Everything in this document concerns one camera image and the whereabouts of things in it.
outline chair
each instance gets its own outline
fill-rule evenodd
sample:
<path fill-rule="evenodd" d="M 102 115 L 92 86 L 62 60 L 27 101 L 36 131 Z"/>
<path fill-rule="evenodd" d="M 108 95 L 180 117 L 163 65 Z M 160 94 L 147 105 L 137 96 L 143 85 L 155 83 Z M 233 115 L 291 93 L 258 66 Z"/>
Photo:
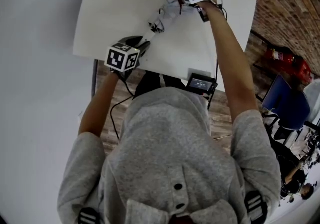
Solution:
<path fill-rule="evenodd" d="M 271 127 L 279 119 L 280 126 L 289 130 L 300 130 L 310 114 L 310 106 L 305 94 L 292 90 L 280 75 L 275 78 L 262 101 L 262 106 L 274 113 L 264 115 L 265 117 L 275 117 Z"/>

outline red fire extinguisher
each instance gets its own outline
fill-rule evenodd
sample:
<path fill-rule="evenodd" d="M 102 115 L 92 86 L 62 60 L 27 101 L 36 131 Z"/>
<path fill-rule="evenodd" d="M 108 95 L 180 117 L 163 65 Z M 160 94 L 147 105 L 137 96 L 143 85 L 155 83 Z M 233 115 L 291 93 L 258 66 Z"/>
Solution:
<path fill-rule="evenodd" d="M 268 59 L 280 60 L 290 65 L 296 61 L 296 58 L 293 54 L 281 53 L 270 48 L 267 49 L 265 55 Z"/>

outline wooden floor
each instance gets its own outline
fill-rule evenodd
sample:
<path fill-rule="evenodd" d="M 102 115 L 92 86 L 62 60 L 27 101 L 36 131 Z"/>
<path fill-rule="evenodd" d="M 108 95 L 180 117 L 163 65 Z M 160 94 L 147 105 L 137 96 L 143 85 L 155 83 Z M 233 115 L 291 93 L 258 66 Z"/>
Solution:
<path fill-rule="evenodd" d="M 246 54 L 248 56 L 250 64 L 253 64 L 261 58 L 261 56 L 265 53 L 266 47 L 259 39 L 254 37 L 253 35 L 250 36 Z M 108 68 L 104 66 L 103 62 L 100 61 L 98 65 L 98 72 L 97 72 L 97 89 L 101 84 L 103 78 L 107 75 Z M 144 71 L 142 70 L 135 70 L 133 71 L 132 75 L 129 77 L 127 84 L 130 90 L 134 93 L 136 87 L 140 80 L 144 75 Z M 266 93 L 267 89 L 270 87 L 272 80 L 269 79 L 265 74 L 261 73 L 256 68 L 252 68 L 252 73 L 255 82 L 255 89 L 256 92 L 263 97 Z M 130 94 L 128 93 L 125 85 L 119 81 L 117 84 L 115 94 L 112 99 L 112 106 L 120 101 L 128 98 Z M 131 103 L 131 99 L 126 101 L 125 103 L 117 106 L 113 112 L 112 116 L 115 121 L 116 129 L 118 132 L 121 129 L 121 124 L 124 118 L 124 114 Z M 230 144 L 231 144 L 231 135 L 232 135 L 232 123 L 231 123 L 231 116 L 230 110 L 228 107 L 227 97 L 224 92 L 216 91 L 214 94 L 214 98 L 211 103 L 211 107 L 209 110 L 209 115 L 211 117 L 211 136 L 213 140 L 216 140 L 223 148 L 227 151 L 230 151 Z M 105 146 L 106 152 L 112 151 L 115 146 L 118 144 L 117 135 L 115 133 L 110 115 L 108 115 L 106 124 L 104 126 L 104 130 L 102 133 L 102 140 Z"/>

